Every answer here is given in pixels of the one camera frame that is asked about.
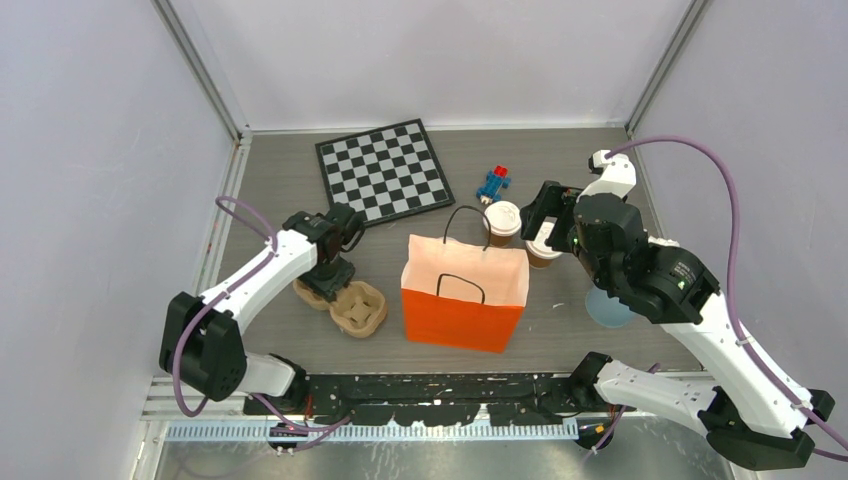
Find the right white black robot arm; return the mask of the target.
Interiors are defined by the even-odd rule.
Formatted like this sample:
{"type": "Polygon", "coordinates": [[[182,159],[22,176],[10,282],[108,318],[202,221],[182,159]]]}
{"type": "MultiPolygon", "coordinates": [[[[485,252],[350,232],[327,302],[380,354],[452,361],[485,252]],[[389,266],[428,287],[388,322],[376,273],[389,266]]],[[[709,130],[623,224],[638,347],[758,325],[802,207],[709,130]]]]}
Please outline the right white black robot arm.
{"type": "Polygon", "coordinates": [[[834,399],[804,388],[774,364],[731,318],[727,295],[697,256],[650,236],[640,211],[612,193],[547,181],[520,218],[525,240],[552,218],[547,246],[576,257],[605,296],[672,335],[711,375],[708,382],[687,383],[591,352],[567,381],[579,408],[617,404],[653,413],[752,471],[807,464],[815,444],[806,427],[826,421],[834,399]]]}

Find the orange paper bag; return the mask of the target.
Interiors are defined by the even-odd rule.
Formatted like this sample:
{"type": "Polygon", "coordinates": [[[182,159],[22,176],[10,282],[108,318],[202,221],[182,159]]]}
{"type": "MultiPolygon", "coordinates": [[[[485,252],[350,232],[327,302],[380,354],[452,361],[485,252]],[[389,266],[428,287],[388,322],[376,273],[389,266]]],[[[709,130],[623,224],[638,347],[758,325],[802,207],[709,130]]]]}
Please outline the orange paper bag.
{"type": "Polygon", "coordinates": [[[501,353],[526,307],[529,260],[496,247],[488,218],[486,243],[410,235],[400,277],[403,323],[411,342],[501,353]]]}

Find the white cup lid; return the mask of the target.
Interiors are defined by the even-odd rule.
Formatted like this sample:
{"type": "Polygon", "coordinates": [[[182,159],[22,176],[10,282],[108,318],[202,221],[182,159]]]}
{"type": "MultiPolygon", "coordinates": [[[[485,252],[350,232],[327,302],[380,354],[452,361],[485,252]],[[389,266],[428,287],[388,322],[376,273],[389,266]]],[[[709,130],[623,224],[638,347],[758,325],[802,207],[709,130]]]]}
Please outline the white cup lid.
{"type": "Polygon", "coordinates": [[[536,236],[532,240],[525,241],[525,248],[529,259],[533,261],[553,261],[558,259],[562,253],[554,250],[546,244],[555,224],[552,221],[544,221],[536,236]]]}
{"type": "Polygon", "coordinates": [[[512,202],[502,200],[492,203],[486,207],[484,215],[495,236],[511,237],[521,229],[520,210],[512,202]]]}

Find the brown paper coffee cup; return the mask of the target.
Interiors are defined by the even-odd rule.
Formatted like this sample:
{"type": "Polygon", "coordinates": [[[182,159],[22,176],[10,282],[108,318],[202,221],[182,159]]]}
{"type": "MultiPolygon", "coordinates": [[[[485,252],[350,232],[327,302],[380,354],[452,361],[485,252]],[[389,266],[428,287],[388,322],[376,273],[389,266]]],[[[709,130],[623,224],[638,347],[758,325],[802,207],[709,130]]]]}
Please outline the brown paper coffee cup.
{"type": "Polygon", "coordinates": [[[555,259],[541,258],[533,254],[528,254],[529,265],[534,269],[545,269],[549,267],[555,259]]]}

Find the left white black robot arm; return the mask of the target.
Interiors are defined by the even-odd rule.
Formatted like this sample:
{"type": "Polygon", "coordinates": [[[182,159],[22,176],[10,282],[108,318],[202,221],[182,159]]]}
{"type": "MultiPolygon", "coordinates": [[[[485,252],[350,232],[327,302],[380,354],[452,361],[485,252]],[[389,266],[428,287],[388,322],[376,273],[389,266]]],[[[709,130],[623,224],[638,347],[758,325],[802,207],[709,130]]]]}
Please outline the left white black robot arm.
{"type": "Polygon", "coordinates": [[[229,278],[199,295],[178,293],[167,307],[160,367],[212,401],[262,394],[280,412],[298,412],[307,398],[304,370],[279,355],[246,352],[242,336],[290,285],[335,301],[351,283],[355,268],[343,256],[358,244],[365,221],[343,203],[325,214],[298,212],[229,278]]]}

